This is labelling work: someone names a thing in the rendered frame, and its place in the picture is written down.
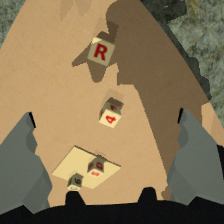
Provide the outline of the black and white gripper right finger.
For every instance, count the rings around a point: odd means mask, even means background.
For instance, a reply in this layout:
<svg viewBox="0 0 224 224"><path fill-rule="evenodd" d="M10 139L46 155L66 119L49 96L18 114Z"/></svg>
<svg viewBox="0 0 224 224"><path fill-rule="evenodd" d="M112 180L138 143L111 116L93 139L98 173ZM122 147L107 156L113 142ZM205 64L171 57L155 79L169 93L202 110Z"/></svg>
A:
<svg viewBox="0 0 224 224"><path fill-rule="evenodd" d="M224 147L186 109L180 108L181 127L167 184L170 201L194 208L214 224L224 224ZM183 125L182 125L183 124Z"/></svg>

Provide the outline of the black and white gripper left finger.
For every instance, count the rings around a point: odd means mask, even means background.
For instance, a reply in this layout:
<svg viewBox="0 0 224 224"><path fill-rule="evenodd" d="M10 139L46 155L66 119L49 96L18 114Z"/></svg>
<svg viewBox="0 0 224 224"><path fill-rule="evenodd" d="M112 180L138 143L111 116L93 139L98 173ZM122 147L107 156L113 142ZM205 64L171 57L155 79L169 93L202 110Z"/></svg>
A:
<svg viewBox="0 0 224 224"><path fill-rule="evenodd" d="M40 157L31 112L26 112L0 145L0 224L20 224L50 208L52 182Z"/></svg>

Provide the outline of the pale yellow mat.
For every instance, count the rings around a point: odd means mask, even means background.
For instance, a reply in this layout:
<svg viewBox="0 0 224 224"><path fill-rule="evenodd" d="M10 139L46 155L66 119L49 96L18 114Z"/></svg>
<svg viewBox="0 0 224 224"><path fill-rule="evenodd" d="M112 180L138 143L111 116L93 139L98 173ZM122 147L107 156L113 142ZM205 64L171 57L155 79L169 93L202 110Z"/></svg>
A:
<svg viewBox="0 0 224 224"><path fill-rule="evenodd" d="M88 164L94 159L104 163L104 174L100 175L98 178L87 174ZM52 175L65 180L69 180L75 175L82 178L82 186L94 189L120 168L121 166L117 164L74 146L52 172Z"/></svg>

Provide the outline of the cream block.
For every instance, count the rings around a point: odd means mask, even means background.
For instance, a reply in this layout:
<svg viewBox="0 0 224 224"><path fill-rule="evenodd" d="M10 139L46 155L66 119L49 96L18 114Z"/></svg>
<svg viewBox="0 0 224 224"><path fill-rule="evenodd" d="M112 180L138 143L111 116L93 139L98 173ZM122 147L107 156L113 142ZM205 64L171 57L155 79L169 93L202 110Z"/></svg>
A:
<svg viewBox="0 0 224 224"><path fill-rule="evenodd" d="M120 118L120 108L113 104L105 102L101 112L99 113L99 123L114 128Z"/></svg>
<svg viewBox="0 0 224 224"><path fill-rule="evenodd" d="M108 66L114 49L115 44L98 37L94 37L87 58Z"/></svg>
<svg viewBox="0 0 224 224"><path fill-rule="evenodd" d="M92 177L99 177L104 173L104 163L94 159L88 164L87 174Z"/></svg>
<svg viewBox="0 0 224 224"><path fill-rule="evenodd" d="M72 191L77 191L77 190L81 189L81 187L82 187L82 178L73 175L68 180L67 189L72 190Z"/></svg>

